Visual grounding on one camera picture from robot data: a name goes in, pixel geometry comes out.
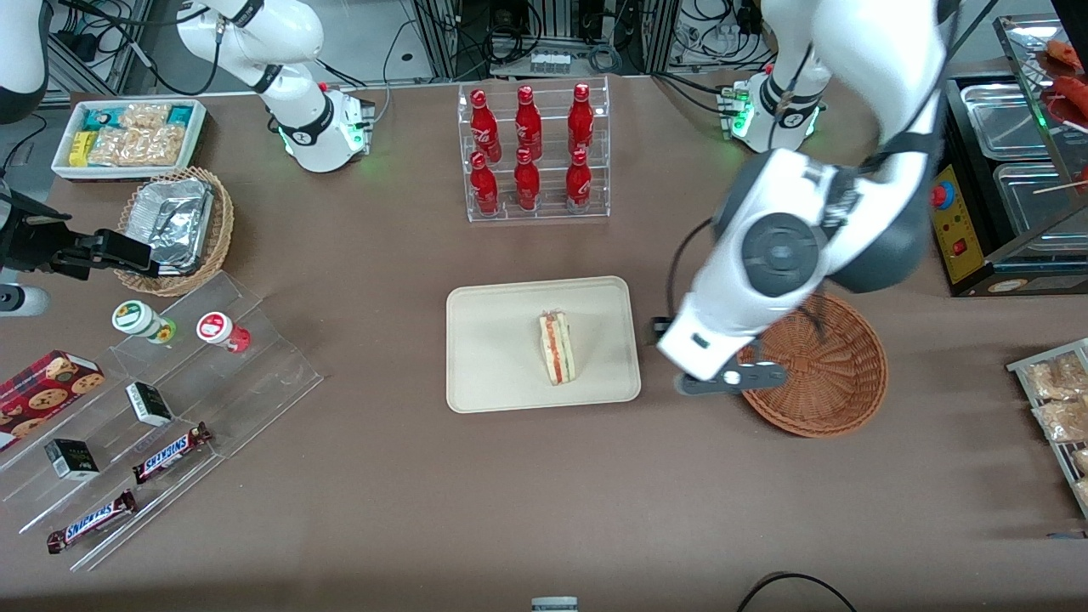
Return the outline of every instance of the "cookie box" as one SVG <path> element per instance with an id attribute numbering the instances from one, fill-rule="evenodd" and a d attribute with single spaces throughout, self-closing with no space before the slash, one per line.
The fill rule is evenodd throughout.
<path id="1" fill-rule="evenodd" d="M 106 377 L 94 363 L 51 351 L 0 383 L 0 451 L 63 411 Z"/>

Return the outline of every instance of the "table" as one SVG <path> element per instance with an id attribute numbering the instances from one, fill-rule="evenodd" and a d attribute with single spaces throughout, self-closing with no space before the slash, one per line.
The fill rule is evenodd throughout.
<path id="1" fill-rule="evenodd" d="M 747 158 L 656 82 L 611 87 L 613 217 L 545 228 L 466 221 L 455 86 L 396 89 L 373 154 L 326 175 L 284 155 L 256 96 L 206 97 L 198 160 L 236 206 L 226 269 L 327 379 L 91 573 L 0 529 L 0 608 L 526 610 L 569 593 L 588 612 L 722 610 L 789 570 L 862 610 L 1083 610 L 1088 542 L 1044 539 L 1080 526 L 1076 505 L 1003 365 L 1084 336 L 1084 299 L 952 299 L 936 252 L 850 298 L 891 381 L 845 438 L 794 438 L 739 397 L 681 397 L 651 346 L 628 404 L 449 411 L 452 290 L 616 274 L 644 322 L 665 310 L 673 248 Z M 805 149 L 857 162 L 875 121 L 841 85 L 827 101 Z M 49 204 L 90 231 L 114 227 L 133 188 L 58 180 Z M 34 280 L 53 307 L 0 319 L 0 375 L 120 340 L 108 313 L 134 294 L 112 273 Z M 750 610 L 836 609 L 816 587 L 767 591 Z"/>

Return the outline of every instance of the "wicker basket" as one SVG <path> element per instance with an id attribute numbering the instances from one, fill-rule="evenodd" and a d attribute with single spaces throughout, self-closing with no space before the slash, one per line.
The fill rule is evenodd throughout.
<path id="1" fill-rule="evenodd" d="M 767 328 L 761 358 L 789 372 L 776 389 L 744 391 L 752 407 L 778 427 L 806 438 L 850 433 L 873 418 L 888 390 L 888 359 L 869 323 L 832 295 L 813 295 L 800 310 Z M 818 319 L 823 335 L 813 319 Z M 752 363 L 752 346 L 739 355 Z"/>
<path id="2" fill-rule="evenodd" d="M 226 259 L 226 250 L 231 246 L 231 231 L 234 229 L 234 205 L 231 203 L 231 194 L 223 188 L 223 183 L 214 174 L 201 168 L 186 168 L 156 176 L 153 181 L 181 181 L 183 179 L 200 179 L 215 189 L 215 199 L 211 206 L 211 219 L 208 221 L 208 235 L 205 238 L 203 253 L 201 254 L 200 268 L 187 277 L 162 277 L 149 279 L 137 274 L 131 274 L 114 270 L 121 282 L 134 291 L 150 293 L 160 297 L 176 297 L 197 289 L 208 282 Z M 128 198 L 128 205 L 121 211 L 121 221 L 118 222 L 118 231 L 124 233 L 128 227 L 128 215 L 132 213 L 133 203 L 136 199 L 134 193 Z"/>

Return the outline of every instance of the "sausage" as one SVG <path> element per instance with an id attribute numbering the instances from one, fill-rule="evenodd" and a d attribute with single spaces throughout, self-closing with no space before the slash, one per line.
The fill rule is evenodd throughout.
<path id="1" fill-rule="evenodd" d="M 1088 118 L 1088 84 L 1072 76 L 1059 76 L 1054 79 L 1054 91 L 1073 102 L 1080 114 Z"/>
<path id="2" fill-rule="evenodd" d="M 1047 54 L 1074 70 L 1084 70 L 1077 50 L 1068 42 L 1051 38 L 1047 41 Z"/>

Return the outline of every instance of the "small jar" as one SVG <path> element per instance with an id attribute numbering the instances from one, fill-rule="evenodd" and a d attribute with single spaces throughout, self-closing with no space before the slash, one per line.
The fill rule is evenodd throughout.
<path id="1" fill-rule="evenodd" d="M 129 299 L 118 306 L 112 319 L 118 331 L 146 338 L 151 344 L 165 344 L 177 332 L 174 321 L 156 313 L 139 299 Z"/>
<path id="2" fill-rule="evenodd" d="M 249 330 L 234 325 L 223 313 L 208 313 L 197 322 L 197 335 L 208 344 L 222 346 L 231 353 L 249 347 Z"/>

